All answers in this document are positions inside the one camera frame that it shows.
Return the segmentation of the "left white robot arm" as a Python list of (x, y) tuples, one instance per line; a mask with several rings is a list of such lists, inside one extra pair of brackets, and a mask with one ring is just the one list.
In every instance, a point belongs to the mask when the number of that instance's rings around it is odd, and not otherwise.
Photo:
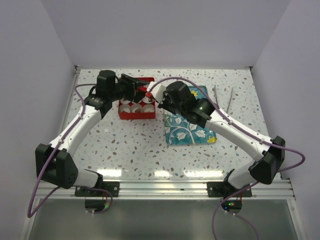
[(35, 150), (37, 181), (45, 181), (63, 189), (86, 187), (92, 196), (103, 193), (101, 174), (79, 169), (73, 157), (91, 129), (97, 125), (121, 99), (139, 102), (148, 82), (126, 74), (117, 76), (112, 70), (99, 72), (96, 83), (89, 83), (87, 97), (80, 96), (81, 107), (69, 125), (49, 144), (39, 144)]

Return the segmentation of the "red box lid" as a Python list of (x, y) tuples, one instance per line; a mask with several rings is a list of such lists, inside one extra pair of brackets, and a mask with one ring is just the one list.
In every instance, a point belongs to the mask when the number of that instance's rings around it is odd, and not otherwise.
[(138, 83), (138, 86), (136, 88), (136, 90), (138, 92), (147, 92), (147, 89), (150, 85), (151, 81), (144, 81), (144, 80), (141, 80), (139, 83)]

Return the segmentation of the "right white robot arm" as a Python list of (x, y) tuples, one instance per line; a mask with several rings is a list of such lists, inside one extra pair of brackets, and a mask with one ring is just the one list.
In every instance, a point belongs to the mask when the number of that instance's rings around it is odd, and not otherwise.
[(189, 124), (216, 132), (251, 157), (250, 163), (231, 170), (225, 177), (222, 189), (227, 196), (235, 196), (242, 187), (254, 182), (265, 185), (273, 182), (285, 159), (283, 147), (286, 141), (282, 137), (271, 138), (255, 132), (208, 98), (197, 99), (182, 81), (168, 86), (159, 83), (150, 92), (159, 108), (181, 115)]

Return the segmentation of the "metal tweezers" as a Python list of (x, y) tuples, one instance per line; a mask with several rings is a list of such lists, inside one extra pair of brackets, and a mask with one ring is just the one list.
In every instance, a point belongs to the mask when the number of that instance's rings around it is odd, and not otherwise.
[[(214, 100), (217, 106), (219, 106), (219, 100), (218, 100), (218, 93), (217, 93), (217, 85), (215, 84), (213, 87), (213, 92), (214, 92)], [(229, 94), (229, 98), (228, 98), (228, 102), (227, 102), (227, 107), (224, 109), (224, 111), (226, 113), (229, 112), (230, 106), (231, 106), (231, 102), (233, 99), (233, 93), (234, 93), (234, 88), (232, 87), (230, 90), (230, 94)]]

